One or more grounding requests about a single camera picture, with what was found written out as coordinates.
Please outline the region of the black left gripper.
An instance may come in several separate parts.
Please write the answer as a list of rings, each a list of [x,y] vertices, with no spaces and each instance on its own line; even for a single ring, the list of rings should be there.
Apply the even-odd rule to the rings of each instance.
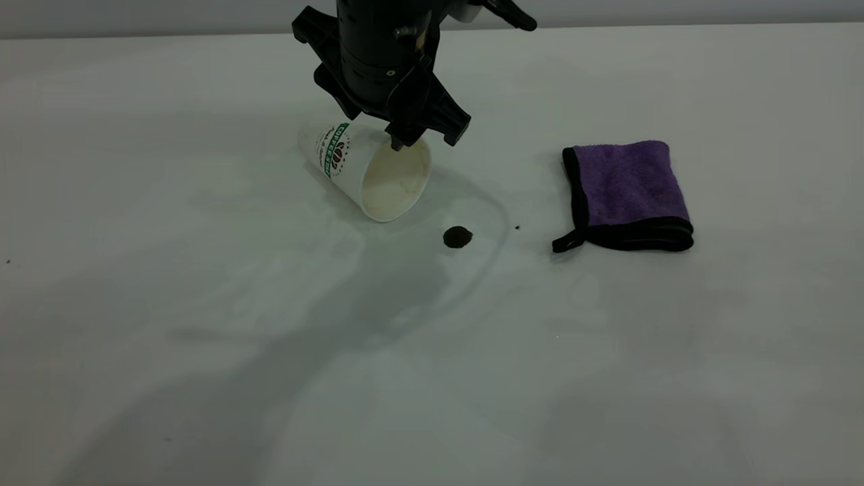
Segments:
[[[454,146],[471,117],[434,73],[440,24],[452,1],[339,1],[335,16],[306,7],[294,38],[320,59],[315,83],[349,120],[385,121],[393,151],[412,147],[427,130]]]

